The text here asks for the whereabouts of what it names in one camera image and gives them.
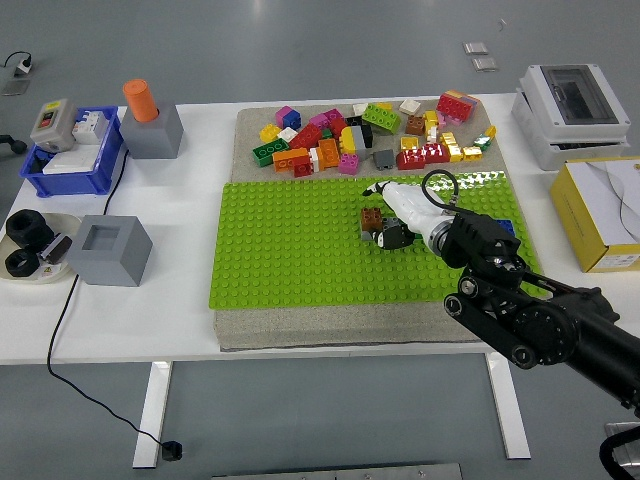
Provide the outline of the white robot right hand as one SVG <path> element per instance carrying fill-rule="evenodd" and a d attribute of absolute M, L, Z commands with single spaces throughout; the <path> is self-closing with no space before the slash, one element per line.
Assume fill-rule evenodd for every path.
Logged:
<path fill-rule="evenodd" d="M 404 248 L 411 245 L 417 235 L 421 235 L 429 250 L 437 256 L 441 255 L 454 216 L 429 200 L 428 195 L 431 195 L 440 202 L 433 190 L 427 188 L 427 193 L 424 193 L 418 185 L 384 181 L 370 185 L 362 193 L 363 196 L 372 194 L 380 194 L 398 218 L 395 224 L 372 234 L 373 241 L 380 248 Z"/>

